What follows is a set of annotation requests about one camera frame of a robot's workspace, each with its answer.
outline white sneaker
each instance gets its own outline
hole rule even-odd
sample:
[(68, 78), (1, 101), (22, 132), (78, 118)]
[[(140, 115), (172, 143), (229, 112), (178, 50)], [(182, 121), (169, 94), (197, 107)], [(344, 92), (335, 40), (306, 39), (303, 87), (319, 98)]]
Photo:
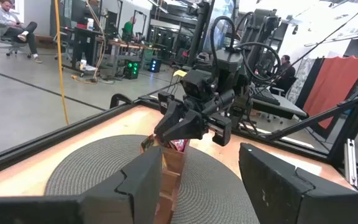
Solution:
[(23, 42), (26, 42), (27, 41), (27, 37), (26, 37), (26, 35), (24, 35), (24, 34), (19, 34), (19, 35), (17, 35), (17, 38), (19, 38), (21, 41), (23, 41)]

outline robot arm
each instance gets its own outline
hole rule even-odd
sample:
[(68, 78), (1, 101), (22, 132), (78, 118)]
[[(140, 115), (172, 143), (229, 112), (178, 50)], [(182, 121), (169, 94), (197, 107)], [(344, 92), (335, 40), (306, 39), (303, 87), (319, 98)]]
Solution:
[(174, 139), (202, 139), (209, 130), (213, 141), (225, 146), (230, 141), (231, 119), (224, 112), (234, 102), (233, 90), (242, 63), (240, 52), (222, 49), (217, 52), (219, 68), (213, 75), (190, 70), (181, 81), (186, 95), (183, 101), (167, 92), (158, 93), (160, 112), (164, 117), (154, 129), (157, 138), (166, 144)]

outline ceiling light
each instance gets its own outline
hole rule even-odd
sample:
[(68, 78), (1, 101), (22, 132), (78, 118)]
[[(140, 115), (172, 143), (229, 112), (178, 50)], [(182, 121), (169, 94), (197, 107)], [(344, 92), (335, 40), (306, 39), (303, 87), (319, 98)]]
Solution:
[(159, 5), (158, 5), (158, 3), (157, 3), (157, 2), (155, 2), (155, 1), (153, 1), (153, 0), (149, 0), (149, 2), (150, 2), (151, 4), (153, 4), (154, 6), (159, 7)]

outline round placemat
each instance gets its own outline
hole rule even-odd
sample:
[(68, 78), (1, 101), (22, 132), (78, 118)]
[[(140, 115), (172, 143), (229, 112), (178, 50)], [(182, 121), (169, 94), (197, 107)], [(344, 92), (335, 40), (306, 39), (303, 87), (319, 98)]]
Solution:
[[(54, 170), (45, 195), (85, 192), (137, 157), (145, 138), (113, 136), (77, 149)], [(213, 157), (191, 147), (186, 150), (171, 223), (259, 223), (241, 179)]]

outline black cable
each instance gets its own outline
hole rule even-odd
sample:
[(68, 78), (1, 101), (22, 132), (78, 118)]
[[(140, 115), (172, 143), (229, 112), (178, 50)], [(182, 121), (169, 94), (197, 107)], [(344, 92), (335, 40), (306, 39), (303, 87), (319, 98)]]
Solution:
[(210, 41), (211, 41), (211, 51), (212, 51), (212, 55), (214, 57), (214, 63), (216, 66), (218, 66), (218, 59), (216, 58), (216, 50), (215, 50), (215, 43), (214, 43), (214, 31), (215, 31), (215, 27), (217, 26), (218, 22), (221, 20), (225, 20), (228, 21), (231, 25), (231, 29), (232, 29), (232, 35), (231, 35), (231, 41), (230, 41), (230, 47), (233, 47), (234, 45), (234, 38), (236, 36), (236, 25), (234, 25), (234, 22), (228, 18), (227, 16), (219, 16), (215, 19), (215, 21), (212, 23), (211, 26), (211, 30), (210, 30)]
[(178, 89), (179, 89), (179, 84), (177, 84), (177, 89), (175, 90), (173, 95), (175, 95), (177, 93)]
[[(236, 47), (245, 47), (245, 46), (253, 46), (253, 45), (259, 45), (259, 46), (261, 46), (261, 47), (264, 47), (264, 48), (266, 48), (267, 50), (271, 51), (271, 53), (274, 54), (274, 57), (276, 58), (276, 61), (277, 61), (277, 71), (276, 71), (275, 75), (278, 75), (278, 73), (280, 72), (280, 69), (281, 69), (281, 60), (280, 60), (280, 56), (278, 55), (278, 53), (277, 53), (271, 46), (269, 46), (269, 45), (267, 45), (267, 44), (259, 43), (259, 42), (247, 42), (247, 43), (243, 43), (243, 44), (237, 45)], [(256, 79), (258, 79), (258, 80), (260, 80), (260, 81), (263, 81), (263, 82), (269, 81), (269, 80), (272, 79), (272, 77), (263, 79), (263, 78), (257, 76), (257, 75), (254, 73), (254, 71), (252, 71), (252, 70), (250, 69), (250, 67), (249, 67), (249, 65), (248, 65), (248, 62), (245, 60), (244, 57), (243, 57), (243, 59), (244, 59), (245, 65), (246, 65), (246, 69), (248, 70), (248, 72), (251, 73), (251, 75), (252, 75), (254, 78), (256, 78)]]
[(168, 87), (167, 93), (169, 93), (169, 89), (171, 88), (171, 84), (172, 84), (172, 81), (173, 81), (173, 75), (175, 74), (176, 71), (177, 70), (173, 69), (172, 76), (171, 76), (171, 81), (169, 82), (169, 87)]
[(244, 19), (246, 19), (248, 16), (252, 16), (252, 25), (255, 25), (255, 13), (254, 12), (247, 12), (243, 18), (241, 18), (239, 25), (236, 28), (236, 34), (240, 29), (241, 24), (244, 22)]
[(346, 21), (345, 23), (343, 23), (342, 25), (340, 25), (336, 30), (334, 30), (332, 33), (330, 33), (326, 38), (324, 38), (322, 41), (320, 41), (319, 43), (317, 43), (314, 47), (312, 47), (309, 51), (307, 51), (304, 55), (302, 55), (302, 57), (300, 57), (298, 60), (296, 60), (294, 63), (292, 63), (288, 68), (286, 68), (284, 71), (282, 71), (278, 76), (276, 76), (276, 78), (269, 83), (268, 85), (266, 85), (265, 87), (263, 87), (259, 92), (254, 93), (251, 97), (253, 97), (254, 95), (258, 95), (259, 93), (261, 93), (262, 91), (266, 90), (268, 87), (272, 86), (273, 83), (275, 83), (277, 80), (279, 80), (286, 72), (288, 69), (290, 69), (291, 67), (293, 67), (295, 64), (297, 64), (299, 61), (301, 61), (303, 58), (305, 58), (308, 54), (310, 54), (310, 52), (312, 52), (315, 48), (317, 48), (320, 44), (322, 44), (324, 41), (326, 41), (331, 35), (335, 34), (338, 30), (342, 29), (344, 26), (346, 26), (346, 24), (348, 22), (350, 22), (353, 18), (355, 18), (358, 15), (358, 12), (352, 16), (348, 21)]

